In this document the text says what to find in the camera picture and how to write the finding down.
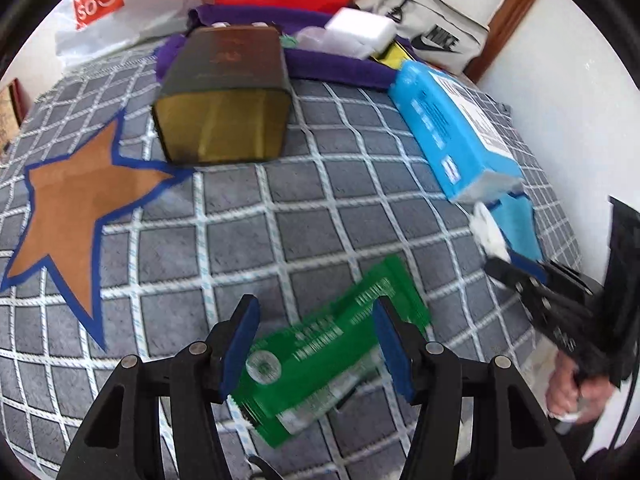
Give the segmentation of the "person right hand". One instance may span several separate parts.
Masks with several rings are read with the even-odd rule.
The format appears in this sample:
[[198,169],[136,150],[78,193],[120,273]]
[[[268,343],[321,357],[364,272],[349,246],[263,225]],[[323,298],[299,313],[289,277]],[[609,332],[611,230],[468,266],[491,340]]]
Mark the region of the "person right hand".
[[554,370],[546,391],[547,410],[555,418],[578,414],[578,425],[598,419],[617,388],[604,376],[574,381],[576,363],[562,351],[556,352]]

